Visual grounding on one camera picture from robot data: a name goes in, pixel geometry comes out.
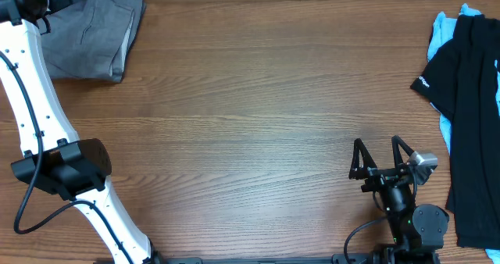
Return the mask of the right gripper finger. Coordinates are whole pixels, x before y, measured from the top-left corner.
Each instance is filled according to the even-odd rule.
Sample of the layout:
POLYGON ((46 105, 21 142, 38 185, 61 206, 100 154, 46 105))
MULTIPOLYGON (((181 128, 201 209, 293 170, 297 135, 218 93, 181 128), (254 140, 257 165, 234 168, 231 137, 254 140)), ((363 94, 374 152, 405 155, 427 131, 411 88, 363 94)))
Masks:
POLYGON ((410 148, 398 135, 394 135, 391 138, 391 146, 395 167, 399 167, 403 164, 401 150, 403 150, 408 156, 411 156, 414 153, 414 150, 410 148))
POLYGON ((350 173, 368 173, 377 168, 372 156, 360 138, 354 140, 350 173))

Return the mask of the grey shorts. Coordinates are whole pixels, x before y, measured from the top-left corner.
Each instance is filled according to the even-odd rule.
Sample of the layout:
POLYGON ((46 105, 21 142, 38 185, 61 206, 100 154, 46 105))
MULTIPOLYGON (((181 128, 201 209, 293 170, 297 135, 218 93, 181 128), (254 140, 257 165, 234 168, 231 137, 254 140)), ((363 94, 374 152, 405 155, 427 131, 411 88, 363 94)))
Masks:
POLYGON ((145 0, 80 0, 47 15, 51 32, 41 36, 53 79, 123 79, 145 0))

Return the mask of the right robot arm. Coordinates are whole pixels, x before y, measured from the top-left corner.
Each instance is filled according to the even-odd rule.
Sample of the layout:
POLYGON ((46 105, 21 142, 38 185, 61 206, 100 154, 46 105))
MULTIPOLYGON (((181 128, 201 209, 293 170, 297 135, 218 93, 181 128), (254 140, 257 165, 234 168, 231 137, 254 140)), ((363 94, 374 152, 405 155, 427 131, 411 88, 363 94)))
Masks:
POLYGON ((347 263, 439 263, 436 251, 443 248, 449 214, 437 205, 416 204, 418 187, 424 185, 438 166, 431 152, 410 148, 399 136, 391 138, 394 166, 382 169, 374 162, 363 141, 354 140, 348 178, 362 180, 361 191, 370 192, 375 206, 384 214, 355 228, 343 247, 347 263), (393 242, 378 244, 368 254, 351 256, 350 240, 361 230, 386 221, 393 242))

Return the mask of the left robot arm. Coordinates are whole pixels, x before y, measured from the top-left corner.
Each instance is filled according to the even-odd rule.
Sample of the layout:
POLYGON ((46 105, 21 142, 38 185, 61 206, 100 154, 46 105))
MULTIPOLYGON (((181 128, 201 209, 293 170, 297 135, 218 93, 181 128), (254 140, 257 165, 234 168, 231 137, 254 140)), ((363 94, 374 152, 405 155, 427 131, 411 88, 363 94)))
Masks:
POLYGON ((28 188, 13 222, 32 233, 75 207, 109 249, 115 263, 161 263, 163 258, 120 201, 104 144, 81 140, 64 113, 48 75, 38 20, 53 0, 1 0, 1 82, 14 113, 23 159, 12 163, 28 188), (21 218, 33 189, 57 194, 65 205, 27 229, 21 218))

